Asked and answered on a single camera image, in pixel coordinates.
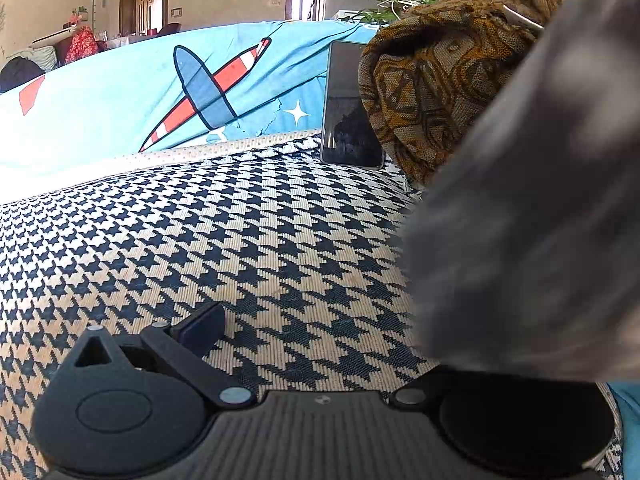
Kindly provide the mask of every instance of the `cartoon airplane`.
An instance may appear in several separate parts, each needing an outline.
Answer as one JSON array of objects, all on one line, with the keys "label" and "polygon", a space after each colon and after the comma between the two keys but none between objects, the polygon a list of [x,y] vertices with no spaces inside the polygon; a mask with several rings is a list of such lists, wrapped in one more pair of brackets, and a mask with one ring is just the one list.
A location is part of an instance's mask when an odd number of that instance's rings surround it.
[{"label": "cartoon airplane", "polygon": [[146,137],[140,152],[148,150],[195,115],[209,130],[215,130],[234,119],[236,112],[226,99],[226,92],[245,78],[270,44],[271,38],[262,38],[260,43],[235,56],[214,74],[191,50],[176,46],[175,70],[185,97]]}]

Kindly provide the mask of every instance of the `window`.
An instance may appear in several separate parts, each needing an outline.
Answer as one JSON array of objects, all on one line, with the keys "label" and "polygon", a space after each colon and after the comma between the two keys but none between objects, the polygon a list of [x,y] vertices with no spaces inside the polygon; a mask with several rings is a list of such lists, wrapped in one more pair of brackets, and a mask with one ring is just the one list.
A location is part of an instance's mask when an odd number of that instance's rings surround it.
[{"label": "window", "polygon": [[306,22],[313,0],[291,0],[291,19]]}]

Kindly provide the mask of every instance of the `red floral cloth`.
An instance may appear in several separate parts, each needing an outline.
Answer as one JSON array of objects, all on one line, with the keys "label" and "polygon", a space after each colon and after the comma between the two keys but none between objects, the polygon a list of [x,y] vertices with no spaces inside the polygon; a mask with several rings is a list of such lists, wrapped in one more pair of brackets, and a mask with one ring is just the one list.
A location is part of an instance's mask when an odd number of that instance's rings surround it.
[{"label": "red floral cloth", "polygon": [[71,47],[66,53],[65,65],[73,63],[83,57],[92,56],[98,54],[98,44],[95,41],[94,34],[89,27],[82,27],[80,31],[74,36]]}]

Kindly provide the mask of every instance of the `black mechanical device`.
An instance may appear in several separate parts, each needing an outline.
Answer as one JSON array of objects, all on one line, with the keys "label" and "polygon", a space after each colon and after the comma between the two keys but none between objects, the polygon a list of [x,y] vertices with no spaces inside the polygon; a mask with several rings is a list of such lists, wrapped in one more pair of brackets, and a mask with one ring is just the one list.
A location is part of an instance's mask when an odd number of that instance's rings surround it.
[{"label": "black mechanical device", "polygon": [[614,430],[594,384],[437,367],[378,392],[256,395],[207,365],[219,304],[139,335],[78,339],[36,404],[47,480],[414,480],[599,476]]}]

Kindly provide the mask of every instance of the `black phone screen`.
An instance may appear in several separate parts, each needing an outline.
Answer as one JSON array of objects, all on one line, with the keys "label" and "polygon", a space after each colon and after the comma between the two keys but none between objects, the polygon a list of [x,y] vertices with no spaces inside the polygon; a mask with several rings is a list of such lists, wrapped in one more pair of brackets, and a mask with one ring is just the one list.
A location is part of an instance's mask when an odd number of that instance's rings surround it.
[{"label": "black phone screen", "polygon": [[363,44],[334,41],[329,49],[321,159],[329,164],[380,168],[385,152],[358,90]]}]

